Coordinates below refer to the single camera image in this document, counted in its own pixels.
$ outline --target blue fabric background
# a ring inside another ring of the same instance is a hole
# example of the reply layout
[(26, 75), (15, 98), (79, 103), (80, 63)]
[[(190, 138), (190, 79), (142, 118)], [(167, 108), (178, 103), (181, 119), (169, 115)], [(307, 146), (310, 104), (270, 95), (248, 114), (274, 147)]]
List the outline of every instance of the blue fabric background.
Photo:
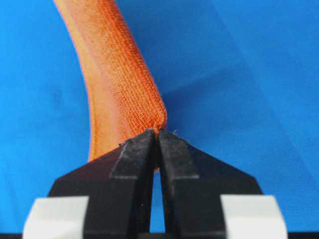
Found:
[[(319, 231), (318, 1), (117, 2), (168, 130), (254, 175), (289, 231)], [(34, 198), (87, 160), (87, 96), (51, 1), (1, 3), (0, 55), (0, 232), (21, 232)]]

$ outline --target black plastic tool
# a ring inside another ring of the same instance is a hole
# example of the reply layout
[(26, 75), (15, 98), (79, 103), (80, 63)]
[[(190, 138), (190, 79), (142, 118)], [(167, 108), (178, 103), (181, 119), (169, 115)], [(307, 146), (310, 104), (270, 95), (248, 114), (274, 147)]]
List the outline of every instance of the black plastic tool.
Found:
[[(160, 166), (164, 234), (150, 234), (154, 166)], [(226, 239), (221, 194), (262, 194), (254, 177), (167, 131), (147, 130), (58, 178), (49, 197), (89, 196), (84, 239)], [(319, 239), (319, 233), (288, 233)], [(21, 234), (0, 234), (19, 239)]]

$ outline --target blue backdrop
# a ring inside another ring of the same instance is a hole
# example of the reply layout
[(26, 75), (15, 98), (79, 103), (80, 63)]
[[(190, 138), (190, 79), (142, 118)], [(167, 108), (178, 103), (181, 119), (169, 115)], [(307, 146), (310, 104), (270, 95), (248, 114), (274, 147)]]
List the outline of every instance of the blue backdrop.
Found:
[[(118, 0), (168, 130), (252, 175), (289, 231), (319, 231), (317, 0)], [(88, 156), (75, 50), (51, 1), (0, 8), (0, 232)], [(159, 175), (152, 231), (163, 231)]]

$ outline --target orange elastic band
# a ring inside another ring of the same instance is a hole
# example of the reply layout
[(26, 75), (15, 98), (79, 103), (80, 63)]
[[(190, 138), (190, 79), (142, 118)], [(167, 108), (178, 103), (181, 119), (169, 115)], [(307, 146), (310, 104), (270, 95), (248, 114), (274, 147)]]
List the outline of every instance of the orange elastic band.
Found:
[(55, 0), (75, 45), (88, 91), (89, 160), (153, 128), (165, 127), (163, 101), (113, 0)]

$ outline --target orange fabric strap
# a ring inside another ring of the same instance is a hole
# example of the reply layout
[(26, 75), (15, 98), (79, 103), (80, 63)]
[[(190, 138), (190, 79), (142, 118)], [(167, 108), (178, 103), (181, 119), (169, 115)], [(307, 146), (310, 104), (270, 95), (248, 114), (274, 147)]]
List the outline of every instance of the orange fabric strap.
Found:
[(113, 0), (55, 0), (89, 98), (93, 160), (146, 128), (165, 127), (163, 101)]

